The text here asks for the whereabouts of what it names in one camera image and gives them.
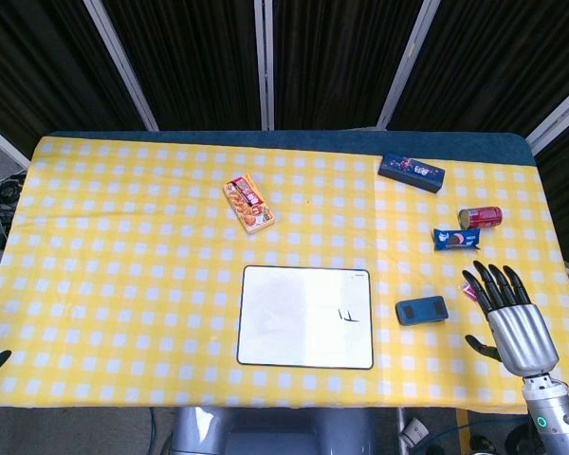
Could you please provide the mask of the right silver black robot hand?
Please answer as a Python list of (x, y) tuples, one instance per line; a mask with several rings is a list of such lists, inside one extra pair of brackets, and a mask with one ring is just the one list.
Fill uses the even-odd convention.
[(473, 263), (477, 275), (462, 272), (470, 285), (493, 336), (487, 346), (466, 335), (467, 344), (478, 354), (503, 363), (519, 377), (550, 373), (560, 358), (540, 309), (535, 305), (519, 275), (509, 266)]

